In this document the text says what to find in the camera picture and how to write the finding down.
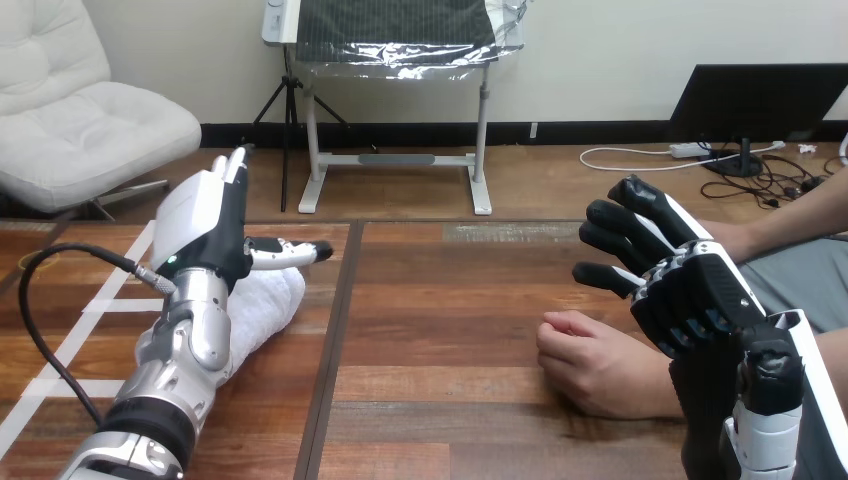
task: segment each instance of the stand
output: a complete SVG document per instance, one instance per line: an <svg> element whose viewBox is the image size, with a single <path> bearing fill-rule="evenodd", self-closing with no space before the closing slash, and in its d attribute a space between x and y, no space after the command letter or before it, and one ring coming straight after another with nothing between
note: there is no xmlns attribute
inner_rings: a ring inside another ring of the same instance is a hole
<svg viewBox="0 0 848 480"><path fill-rule="evenodd" d="M289 63L289 50L288 47L283 47L283 60L285 62L286 74L283 75L282 80L280 81L280 86L277 87L277 90L271 95L271 98L265 103L265 106L262 107L262 111L259 112L259 115L256 117L256 120L253 121L253 131L256 132L256 128L259 126L259 122L262 121L262 117L268 112L268 109L271 108L271 105L274 104L274 101L277 100L277 97L283 91L286 90L286 105L285 105L285 120L283 121L283 180L281 185L282 190L282 198L280 200L280 211L286 211L286 204L288 200L288 185L289 185L289 128L291 126L297 127L297 104L295 103L294 98L294 90L296 88L303 88L303 83L297 79L292 73L292 69ZM314 97L315 102L318 105L321 105L321 108L327 111L333 118L336 119L339 123L341 123L345 128L349 127L348 123L329 105L324 103L323 100Z"/></svg>
<svg viewBox="0 0 848 480"><path fill-rule="evenodd" d="M433 166L433 167L465 167L468 169L468 181L471 187L471 199L476 215L491 215L492 203L489 200L489 189L483 172L483 161L486 153L487 101L489 99L489 66L483 69L483 80L480 85L480 108L477 117L477 149L475 153L465 156L435 156L435 155L397 155L397 154L367 154L367 155L332 155L320 153L318 147L318 127L315 120L315 103L319 102L313 85L304 89L306 106L306 135L309 140L309 163L311 173L298 211L300 213L315 213L318 198L327 177L330 165L364 165L364 166Z"/></svg>
<svg viewBox="0 0 848 480"><path fill-rule="evenodd" d="M751 155L751 140L743 138L739 141L739 152L732 150L718 150L710 155L710 158L722 158L739 153L738 158L723 160L715 163L705 163L704 168L707 170L725 175L727 177L755 177L763 173L763 161L756 155Z"/></svg>

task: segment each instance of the white armchair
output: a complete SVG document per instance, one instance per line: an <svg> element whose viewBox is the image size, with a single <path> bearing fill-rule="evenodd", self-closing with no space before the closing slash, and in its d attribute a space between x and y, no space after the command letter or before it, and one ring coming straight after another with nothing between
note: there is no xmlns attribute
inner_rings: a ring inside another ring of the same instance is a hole
<svg viewBox="0 0 848 480"><path fill-rule="evenodd" d="M191 113L109 77L81 0L0 0L0 193L47 213L99 206L98 195L197 150Z"/></svg>

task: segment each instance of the white towel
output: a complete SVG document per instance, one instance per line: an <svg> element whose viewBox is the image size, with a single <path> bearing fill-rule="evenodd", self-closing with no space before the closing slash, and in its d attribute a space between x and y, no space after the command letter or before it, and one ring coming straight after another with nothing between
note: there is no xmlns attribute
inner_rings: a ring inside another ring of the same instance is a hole
<svg viewBox="0 0 848 480"><path fill-rule="evenodd" d="M306 282L296 268L256 270L236 282L227 300L227 313L232 321L230 378L248 355L291 322L305 291Z"/></svg>

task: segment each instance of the human hand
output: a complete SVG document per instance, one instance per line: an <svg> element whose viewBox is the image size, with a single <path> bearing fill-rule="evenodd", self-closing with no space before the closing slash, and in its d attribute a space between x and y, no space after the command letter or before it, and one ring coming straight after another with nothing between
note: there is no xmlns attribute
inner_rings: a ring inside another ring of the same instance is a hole
<svg viewBox="0 0 848 480"><path fill-rule="evenodd" d="M710 232L716 242L724 247L734 263L742 263L761 253L760 245L750 225L733 225L707 220L699 220L699 222Z"/></svg>
<svg viewBox="0 0 848 480"><path fill-rule="evenodd" d="M670 359L580 312L546 313L536 345L553 385L583 412L607 418L681 417Z"/></svg>

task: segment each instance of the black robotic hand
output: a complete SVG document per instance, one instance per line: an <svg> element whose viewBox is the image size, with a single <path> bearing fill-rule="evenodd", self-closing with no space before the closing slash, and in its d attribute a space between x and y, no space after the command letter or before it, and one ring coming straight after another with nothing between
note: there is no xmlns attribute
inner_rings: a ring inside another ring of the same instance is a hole
<svg viewBox="0 0 848 480"><path fill-rule="evenodd" d="M581 262L577 282L631 298L645 335L673 359L765 322L766 314L724 248L674 199L630 176L596 200L580 239L629 271Z"/></svg>
<svg viewBox="0 0 848 480"><path fill-rule="evenodd" d="M729 473L734 469L728 469L718 445L723 423L743 393L740 372L754 371L757 381L786 378L782 371L772 375L768 365L745 369L743 360L764 344L780 358L791 357L794 348L785 337L774 343L785 332L766 323L727 252L674 199L636 176L620 181L608 196L618 205L604 200L589 205L580 239L615 255L629 271L581 262L574 278L630 297L641 329L673 359L669 372L688 422L681 457L690 480L739 478ZM797 354L778 369L784 367L795 369L790 386L800 390Z"/></svg>

